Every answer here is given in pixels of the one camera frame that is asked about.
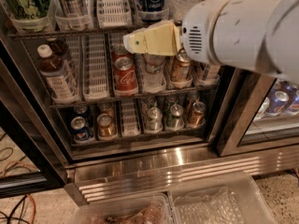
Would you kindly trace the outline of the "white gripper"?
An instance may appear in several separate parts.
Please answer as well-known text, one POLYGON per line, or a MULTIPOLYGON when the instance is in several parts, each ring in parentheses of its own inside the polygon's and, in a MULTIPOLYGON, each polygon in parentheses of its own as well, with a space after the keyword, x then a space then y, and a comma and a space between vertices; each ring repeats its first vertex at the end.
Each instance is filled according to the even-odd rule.
POLYGON ((130 53, 174 56, 183 48, 200 63, 223 65, 224 39, 228 37, 229 0, 206 0, 193 6, 179 26, 173 21, 159 21, 125 35, 123 44, 130 53))

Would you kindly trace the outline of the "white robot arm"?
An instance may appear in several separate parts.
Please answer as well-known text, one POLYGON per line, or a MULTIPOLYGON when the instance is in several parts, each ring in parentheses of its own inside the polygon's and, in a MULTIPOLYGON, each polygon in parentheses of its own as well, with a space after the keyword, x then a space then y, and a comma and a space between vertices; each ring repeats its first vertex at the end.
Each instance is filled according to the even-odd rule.
POLYGON ((174 56, 229 65, 299 81, 299 0, 205 0, 180 26, 159 21, 123 37, 131 53, 174 56))

